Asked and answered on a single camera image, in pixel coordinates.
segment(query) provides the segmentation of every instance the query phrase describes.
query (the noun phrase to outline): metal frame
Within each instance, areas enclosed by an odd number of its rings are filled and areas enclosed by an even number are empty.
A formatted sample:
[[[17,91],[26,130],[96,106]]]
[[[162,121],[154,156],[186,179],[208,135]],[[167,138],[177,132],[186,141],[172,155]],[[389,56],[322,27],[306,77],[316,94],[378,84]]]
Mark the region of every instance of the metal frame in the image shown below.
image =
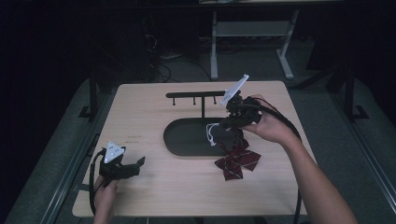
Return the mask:
[[[295,9],[289,21],[218,21],[217,11],[213,12],[212,22],[212,50],[210,52],[210,78],[219,79],[216,42],[218,36],[285,36],[281,49],[276,55],[287,79],[293,79],[286,52],[293,34],[299,10]]]

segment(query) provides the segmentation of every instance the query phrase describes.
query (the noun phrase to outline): horizontal bar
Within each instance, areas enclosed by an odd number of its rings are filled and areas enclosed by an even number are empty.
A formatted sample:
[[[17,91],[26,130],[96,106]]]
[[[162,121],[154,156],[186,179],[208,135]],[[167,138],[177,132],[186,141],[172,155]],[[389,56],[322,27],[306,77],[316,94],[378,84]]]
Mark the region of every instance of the horizontal bar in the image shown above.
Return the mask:
[[[191,91],[191,92],[168,92],[166,98],[191,98],[207,96],[223,96],[225,91]]]

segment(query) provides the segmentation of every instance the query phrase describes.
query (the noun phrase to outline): table leg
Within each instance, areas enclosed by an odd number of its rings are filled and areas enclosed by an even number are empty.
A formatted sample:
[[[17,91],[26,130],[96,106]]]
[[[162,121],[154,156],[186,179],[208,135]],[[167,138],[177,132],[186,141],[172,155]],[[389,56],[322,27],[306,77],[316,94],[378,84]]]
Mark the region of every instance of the table leg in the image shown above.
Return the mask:
[[[212,22],[212,51],[210,52],[210,78],[212,80],[219,79],[218,75],[218,58],[216,55],[216,36],[217,36],[217,12],[213,12]]]
[[[280,64],[282,65],[283,71],[287,79],[293,79],[293,73],[290,70],[288,60],[286,59],[286,51],[288,50],[289,42],[291,40],[291,36],[293,34],[294,26],[297,21],[299,10],[294,10],[293,15],[291,16],[291,20],[289,22],[288,30],[285,35],[285,43],[283,44],[281,49],[277,49],[277,57],[280,60]]]
[[[197,224],[204,224],[204,218],[203,217],[195,217],[195,222]]]

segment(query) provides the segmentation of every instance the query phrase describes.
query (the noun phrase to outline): maroon bow tie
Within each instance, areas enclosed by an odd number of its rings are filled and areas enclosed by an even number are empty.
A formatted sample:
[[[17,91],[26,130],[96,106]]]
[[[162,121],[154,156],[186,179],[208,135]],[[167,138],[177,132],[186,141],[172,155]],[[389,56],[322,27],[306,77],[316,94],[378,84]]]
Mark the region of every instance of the maroon bow tie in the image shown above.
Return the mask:
[[[241,166],[253,171],[260,159],[260,154],[246,150],[248,148],[248,141],[245,138],[240,138],[233,142],[233,150],[227,150],[223,143],[218,145],[227,153],[227,156],[215,161],[215,164],[223,170],[225,180],[243,179]]]

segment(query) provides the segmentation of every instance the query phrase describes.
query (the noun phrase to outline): dark floor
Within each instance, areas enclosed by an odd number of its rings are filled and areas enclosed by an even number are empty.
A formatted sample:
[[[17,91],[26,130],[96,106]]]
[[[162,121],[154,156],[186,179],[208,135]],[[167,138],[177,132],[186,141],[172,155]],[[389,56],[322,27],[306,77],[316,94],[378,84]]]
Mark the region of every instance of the dark floor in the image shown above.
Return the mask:
[[[276,57],[278,42],[241,48],[237,52],[220,54],[219,81],[236,81],[244,74],[250,80],[281,80],[292,86],[312,77],[315,71],[305,67],[313,47],[313,41],[293,41],[287,57],[295,79],[283,76]],[[172,72],[169,82],[209,81],[206,71],[210,71],[209,54],[203,53],[198,61],[180,57],[164,61]],[[160,68],[163,74],[167,70]],[[343,91],[329,94],[324,78],[302,91],[290,91],[290,97],[297,110],[304,131],[315,154],[319,167],[340,190],[351,206],[359,223],[396,223],[392,210],[382,189],[379,187],[369,162],[364,157],[361,144],[351,131],[350,122],[340,110]],[[99,114],[93,122],[78,118],[81,108],[89,104],[88,82],[84,82],[70,102],[58,128],[43,153],[37,167],[26,184],[20,198],[8,216],[7,223],[91,223],[91,218],[74,217],[72,207],[77,197],[78,185],[87,171],[89,157],[71,175],[73,184],[68,188],[65,198],[61,197],[59,210],[48,210],[54,195],[60,193],[60,183],[66,175],[64,171],[75,157],[76,148],[87,146],[97,133],[101,132],[106,114],[111,106],[116,90],[110,94],[99,94]],[[389,181],[396,184],[396,130],[375,103],[368,88],[356,80],[355,103],[362,105],[369,119],[357,120],[354,127],[359,128],[364,139],[374,152],[378,162],[387,174]],[[291,223],[292,217],[266,217],[270,224]],[[195,223],[191,217],[116,217],[112,223]],[[205,223],[254,223],[253,217],[206,217]]]

